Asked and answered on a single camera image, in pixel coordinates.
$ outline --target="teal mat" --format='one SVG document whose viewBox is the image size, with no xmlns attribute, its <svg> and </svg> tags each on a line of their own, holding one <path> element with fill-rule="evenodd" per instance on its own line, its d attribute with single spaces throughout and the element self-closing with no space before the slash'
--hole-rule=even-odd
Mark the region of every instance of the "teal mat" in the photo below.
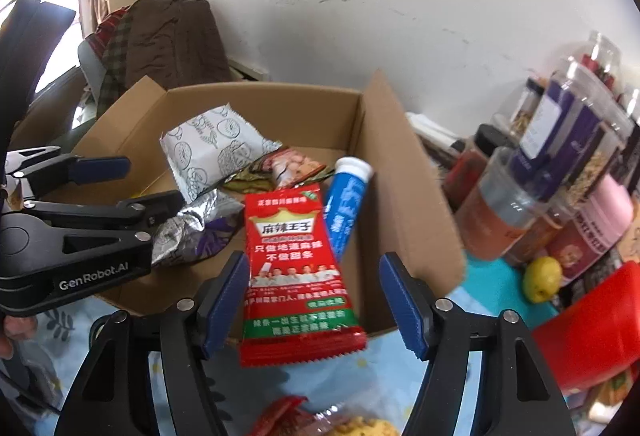
<svg viewBox="0 0 640 436">
<path fill-rule="evenodd" d="M 476 299 L 491 314 L 498 315 L 502 310 L 516 310 L 529 329 L 533 329 L 558 312 L 548 302 L 532 304 L 522 294 L 520 283 L 522 275 L 503 259 L 484 262 L 466 256 L 466 279 L 462 288 Z"/>
</svg>

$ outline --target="pink container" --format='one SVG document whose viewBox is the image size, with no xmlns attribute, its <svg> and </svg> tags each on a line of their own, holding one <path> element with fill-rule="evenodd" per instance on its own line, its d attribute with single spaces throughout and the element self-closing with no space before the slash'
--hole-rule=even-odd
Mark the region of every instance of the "pink container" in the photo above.
<svg viewBox="0 0 640 436">
<path fill-rule="evenodd" d="M 634 206 L 624 186 L 607 174 L 590 199 L 546 246 L 562 265 L 562 286 L 600 259 L 625 233 Z"/>
</svg>

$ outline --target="white snack package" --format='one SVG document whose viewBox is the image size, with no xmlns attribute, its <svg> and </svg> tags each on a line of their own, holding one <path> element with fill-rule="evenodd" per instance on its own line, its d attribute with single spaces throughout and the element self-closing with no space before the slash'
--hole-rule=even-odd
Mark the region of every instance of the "white snack package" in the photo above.
<svg viewBox="0 0 640 436">
<path fill-rule="evenodd" d="M 267 140 L 226 104 L 175 127 L 160 139 L 160 145 L 189 204 L 282 143 Z"/>
</svg>

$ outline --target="cardboard box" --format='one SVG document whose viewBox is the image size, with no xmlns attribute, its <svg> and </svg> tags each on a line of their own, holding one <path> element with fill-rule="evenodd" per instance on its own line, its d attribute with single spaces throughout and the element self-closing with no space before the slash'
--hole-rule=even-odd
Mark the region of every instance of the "cardboard box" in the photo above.
<svg viewBox="0 0 640 436">
<path fill-rule="evenodd" d="M 159 144 L 161 135 L 193 116 L 229 102 L 267 138 L 299 148 L 325 163 L 351 154 L 375 169 L 342 260 L 348 291 L 369 333 L 394 327 L 378 279 L 378 261 L 397 252 L 409 272 L 436 295 L 465 276 L 465 257 L 434 169 L 381 72 L 364 92 L 343 88 L 226 82 L 166 92 L 148 77 L 126 92 L 78 143 L 82 156 L 128 156 L 124 180 L 56 190 L 47 199 L 114 204 L 141 193 L 175 188 Z M 134 314 L 160 312 L 190 297 L 216 276 L 231 251 L 244 249 L 244 230 L 225 250 L 191 266 L 153 270 L 102 297 Z M 239 324 L 232 336 L 239 337 Z"/>
</svg>

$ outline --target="lemon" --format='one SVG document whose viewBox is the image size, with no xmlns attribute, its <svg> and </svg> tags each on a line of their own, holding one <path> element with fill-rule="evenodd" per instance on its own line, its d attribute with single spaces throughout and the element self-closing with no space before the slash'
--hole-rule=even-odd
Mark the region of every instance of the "lemon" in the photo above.
<svg viewBox="0 0 640 436">
<path fill-rule="evenodd" d="M 539 257 L 530 263 L 522 278 L 522 291 L 534 304 L 548 301 L 558 293 L 562 266 L 553 257 Z"/>
</svg>

